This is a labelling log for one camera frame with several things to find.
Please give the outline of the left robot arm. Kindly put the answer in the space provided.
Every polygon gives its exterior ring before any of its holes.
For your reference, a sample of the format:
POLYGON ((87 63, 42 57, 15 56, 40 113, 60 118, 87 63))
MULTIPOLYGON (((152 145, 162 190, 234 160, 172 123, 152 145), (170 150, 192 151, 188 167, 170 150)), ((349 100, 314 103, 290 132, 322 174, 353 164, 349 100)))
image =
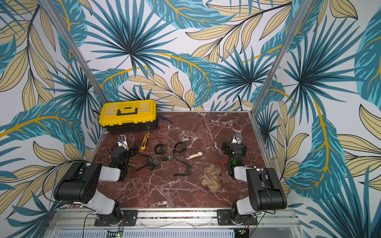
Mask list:
POLYGON ((128 174, 130 158, 138 153, 136 144, 132 148, 116 146, 111 150, 110 166, 74 162, 55 187, 54 199, 94 211, 101 225, 120 224, 123 221, 120 203, 101 193, 97 185, 99 181, 123 181, 128 174))

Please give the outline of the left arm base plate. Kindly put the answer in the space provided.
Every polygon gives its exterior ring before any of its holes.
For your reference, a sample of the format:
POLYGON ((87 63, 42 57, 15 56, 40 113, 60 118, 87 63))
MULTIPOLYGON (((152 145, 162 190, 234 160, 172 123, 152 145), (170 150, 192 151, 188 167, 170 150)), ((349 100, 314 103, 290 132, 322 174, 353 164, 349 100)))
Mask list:
POLYGON ((121 210, 109 215, 97 215, 95 227, 133 227, 138 218, 137 210, 121 210))

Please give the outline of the beige striped cloth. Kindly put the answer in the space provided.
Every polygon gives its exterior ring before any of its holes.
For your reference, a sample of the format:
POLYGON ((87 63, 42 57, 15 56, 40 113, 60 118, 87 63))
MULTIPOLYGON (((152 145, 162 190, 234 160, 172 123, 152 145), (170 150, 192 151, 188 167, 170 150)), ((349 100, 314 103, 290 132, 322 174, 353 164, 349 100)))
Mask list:
POLYGON ((220 167, 215 166, 214 164, 210 164, 208 167, 204 169, 204 175, 202 177, 201 185, 206 186, 211 193, 216 194, 220 191, 222 187, 220 182, 221 172, 222 169, 220 167))

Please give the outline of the black looped watch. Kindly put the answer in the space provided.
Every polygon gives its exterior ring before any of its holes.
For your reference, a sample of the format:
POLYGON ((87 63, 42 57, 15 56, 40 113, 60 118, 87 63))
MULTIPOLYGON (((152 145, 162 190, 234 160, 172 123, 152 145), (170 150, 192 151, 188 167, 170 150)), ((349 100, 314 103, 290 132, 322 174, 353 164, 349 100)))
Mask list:
POLYGON ((185 152, 187 149, 187 146, 184 141, 179 141, 174 145, 173 152, 174 154, 180 154, 185 152))

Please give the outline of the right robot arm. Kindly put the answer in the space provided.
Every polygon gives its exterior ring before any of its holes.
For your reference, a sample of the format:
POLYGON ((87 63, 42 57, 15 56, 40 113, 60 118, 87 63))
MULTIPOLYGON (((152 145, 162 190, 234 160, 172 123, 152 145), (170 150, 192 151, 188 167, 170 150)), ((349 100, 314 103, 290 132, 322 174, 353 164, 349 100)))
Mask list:
POLYGON ((244 181, 249 195, 233 202, 230 214, 223 216, 226 224, 242 225, 254 219, 258 212, 287 208, 287 198, 273 168, 254 168, 243 165, 247 147, 240 143, 222 144, 221 150, 228 156, 227 174, 244 181))

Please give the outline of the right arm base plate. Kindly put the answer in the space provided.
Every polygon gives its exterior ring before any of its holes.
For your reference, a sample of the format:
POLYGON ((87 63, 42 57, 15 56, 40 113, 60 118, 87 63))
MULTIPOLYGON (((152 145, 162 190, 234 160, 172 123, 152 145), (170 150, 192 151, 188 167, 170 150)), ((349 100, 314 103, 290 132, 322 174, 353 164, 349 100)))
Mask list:
POLYGON ((241 226, 257 225, 258 220, 255 215, 241 215, 232 209, 217 209, 217 222, 219 226, 241 226))

